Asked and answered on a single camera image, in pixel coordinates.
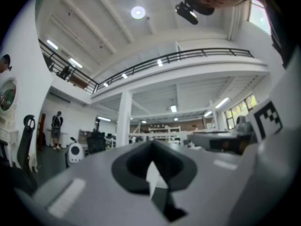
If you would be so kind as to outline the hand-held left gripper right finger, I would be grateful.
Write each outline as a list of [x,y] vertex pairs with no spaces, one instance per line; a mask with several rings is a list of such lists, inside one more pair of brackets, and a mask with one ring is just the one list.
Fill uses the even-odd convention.
[[239,157],[153,141],[151,160],[158,169],[152,202],[162,213],[160,225],[209,226],[209,199],[235,170]]

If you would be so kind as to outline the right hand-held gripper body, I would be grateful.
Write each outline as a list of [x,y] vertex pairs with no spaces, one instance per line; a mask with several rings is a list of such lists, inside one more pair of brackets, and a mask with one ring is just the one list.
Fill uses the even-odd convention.
[[244,144],[244,150],[250,145],[261,143],[283,128],[280,116],[269,99],[255,106],[244,118],[250,128],[250,139]]

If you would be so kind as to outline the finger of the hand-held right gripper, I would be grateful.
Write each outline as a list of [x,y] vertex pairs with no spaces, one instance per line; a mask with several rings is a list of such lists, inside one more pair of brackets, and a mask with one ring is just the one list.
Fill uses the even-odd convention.
[[210,152],[242,155],[246,149],[246,138],[233,132],[195,132],[190,142]]

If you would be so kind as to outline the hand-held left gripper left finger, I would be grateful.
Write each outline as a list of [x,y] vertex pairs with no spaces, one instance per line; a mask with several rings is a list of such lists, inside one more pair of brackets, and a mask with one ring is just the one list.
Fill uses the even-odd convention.
[[134,148],[127,145],[85,158],[44,183],[34,201],[72,226],[151,226],[149,198],[126,192],[111,172],[113,161]]

